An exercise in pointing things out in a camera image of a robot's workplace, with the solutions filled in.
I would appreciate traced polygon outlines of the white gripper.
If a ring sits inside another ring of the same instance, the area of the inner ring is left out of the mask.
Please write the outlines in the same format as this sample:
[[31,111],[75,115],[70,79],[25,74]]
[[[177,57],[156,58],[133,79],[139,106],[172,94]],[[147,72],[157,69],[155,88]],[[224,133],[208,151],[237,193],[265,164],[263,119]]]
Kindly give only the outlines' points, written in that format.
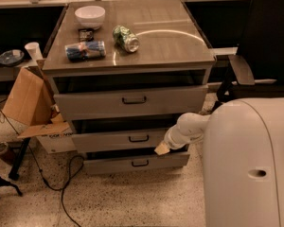
[[182,148],[191,142],[192,134],[189,131],[181,131],[177,126],[168,129],[162,141],[154,150],[157,155],[164,155],[171,149]]

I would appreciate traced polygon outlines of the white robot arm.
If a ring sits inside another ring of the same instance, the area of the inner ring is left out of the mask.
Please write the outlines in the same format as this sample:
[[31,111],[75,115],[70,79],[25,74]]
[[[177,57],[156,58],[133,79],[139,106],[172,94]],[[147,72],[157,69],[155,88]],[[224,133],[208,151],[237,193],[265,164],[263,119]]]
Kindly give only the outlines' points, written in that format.
[[284,227],[284,97],[182,114],[159,155],[203,142],[206,227]]

